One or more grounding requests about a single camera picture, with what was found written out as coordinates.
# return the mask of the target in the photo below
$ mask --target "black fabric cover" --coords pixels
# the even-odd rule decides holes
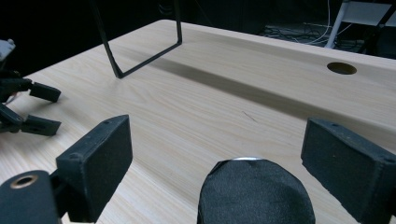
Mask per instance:
[[[197,223],[315,223],[302,183],[266,160],[220,161],[207,176]]]

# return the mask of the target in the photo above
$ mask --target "dark background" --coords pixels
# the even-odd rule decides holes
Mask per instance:
[[[174,18],[166,10],[171,0],[96,1],[108,39]],[[335,20],[342,0],[331,3]],[[253,35],[267,22],[327,20],[327,0],[180,0],[180,9],[185,22]],[[17,46],[6,69],[23,76],[102,44],[89,0],[3,1],[0,24],[0,39],[11,38]]]

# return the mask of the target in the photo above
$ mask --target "black metal frame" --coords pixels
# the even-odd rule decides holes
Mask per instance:
[[[121,69],[119,68],[119,66],[116,63],[116,60],[113,57],[113,53],[111,52],[110,46],[108,45],[108,40],[107,40],[106,32],[105,32],[105,26],[103,25],[103,22],[102,22],[102,19],[101,19],[101,16],[100,16],[100,12],[99,12],[99,8],[97,7],[95,0],[90,0],[90,5],[91,5],[93,16],[94,16],[95,21],[96,21],[96,25],[97,25],[97,27],[99,29],[99,34],[100,34],[100,36],[102,38],[103,45],[105,46],[108,59],[110,60],[111,67],[113,68],[114,74],[116,75],[117,78],[123,78],[123,77],[126,77],[126,76],[132,74],[132,72],[134,72],[137,69],[139,69],[139,68],[151,63],[152,61],[160,58],[165,53],[171,51],[172,49],[175,49],[178,46],[180,46],[181,43],[182,43],[181,21],[180,21],[180,7],[179,7],[178,0],[174,0],[175,19],[176,19],[176,23],[177,23],[177,42],[176,42],[176,44],[174,44],[173,46],[171,46],[171,47],[169,47],[169,48],[157,53],[156,55],[152,56],[151,58],[148,58],[147,60],[145,60],[142,63],[136,65],[135,67],[129,69],[128,71],[122,72]]]

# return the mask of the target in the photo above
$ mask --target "wood grain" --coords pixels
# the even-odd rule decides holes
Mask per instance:
[[[302,166],[306,119],[338,122],[395,153],[396,63],[187,23],[182,29],[182,46],[121,80],[103,46],[31,75],[61,90],[59,102],[23,92],[9,107],[62,125],[52,137],[1,133],[0,182],[53,172],[55,158],[99,122],[128,114],[134,161],[98,223],[196,223],[208,172],[246,156],[298,177],[317,223],[356,223]],[[175,41],[174,23],[158,21],[110,45],[125,71]],[[332,62],[358,72],[335,74]]]

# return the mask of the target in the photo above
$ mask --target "wooden table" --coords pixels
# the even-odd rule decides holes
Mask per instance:
[[[175,43],[175,29],[158,21],[111,41],[121,69]],[[124,79],[103,46],[30,75],[61,90],[59,102],[23,92],[9,107],[62,125],[52,137],[1,133],[0,182],[52,173],[55,158],[99,122],[129,114],[134,161],[98,223],[196,223],[206,175],[246,156],[299,178],[317,223],[356,223],[302,166],[306,119],[338,122],[395,153],[395,61],[187,23],[182,30],[182,46]],[[357,73],[336,74],[332,62]]]

